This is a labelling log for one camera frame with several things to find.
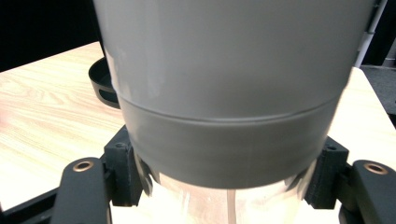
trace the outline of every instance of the dark floor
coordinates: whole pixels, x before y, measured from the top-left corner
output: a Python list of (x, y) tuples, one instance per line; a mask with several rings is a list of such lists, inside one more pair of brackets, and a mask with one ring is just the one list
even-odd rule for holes
[(362, 65), (361, 70), (396, 128), (396, 68)]

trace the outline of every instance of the light wood tabletop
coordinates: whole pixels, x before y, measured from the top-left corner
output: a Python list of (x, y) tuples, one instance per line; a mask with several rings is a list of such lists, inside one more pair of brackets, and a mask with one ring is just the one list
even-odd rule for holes
[[(88, 77), (102, 57), (93, 43), (0, 74), (3, 209), (58, 187), (69, 162), (100, 157), (123, 125), (120, 110), (96, 98)], [(366, 159), (396, 169), (395, 129), (360, 69), (352, 69), (329, 136), (350, 150), (349, 162)], [(136, 208), (112, 213), (116, 224), (149, 220), (149, 211)], [(302, 203), (295, 222), (338, 223), (337, 214)]]

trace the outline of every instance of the transparent tube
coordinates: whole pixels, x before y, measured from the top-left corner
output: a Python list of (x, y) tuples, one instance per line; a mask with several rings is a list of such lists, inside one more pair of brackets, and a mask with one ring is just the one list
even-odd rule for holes
[(315, 167), (254, 189), (209, 189), (152, 175), (151, 197), (138, 208), (151, 223), (292, 223)]

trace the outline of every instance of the gray cylinder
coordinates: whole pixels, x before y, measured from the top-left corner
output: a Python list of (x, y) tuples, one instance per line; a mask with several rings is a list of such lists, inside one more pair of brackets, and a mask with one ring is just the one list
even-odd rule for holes
[(210, 188), (301, 172), (320, 152), (372, 2), (94, 0), (137, 154)]

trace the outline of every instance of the black bowl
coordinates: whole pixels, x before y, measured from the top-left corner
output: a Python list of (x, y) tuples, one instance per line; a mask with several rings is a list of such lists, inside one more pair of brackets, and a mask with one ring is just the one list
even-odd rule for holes
[(94, 63), (88, 74), (98, 99), (105, 105), (120, 109), (117, 94), (111, 85), (111, 76), (106, 58)]

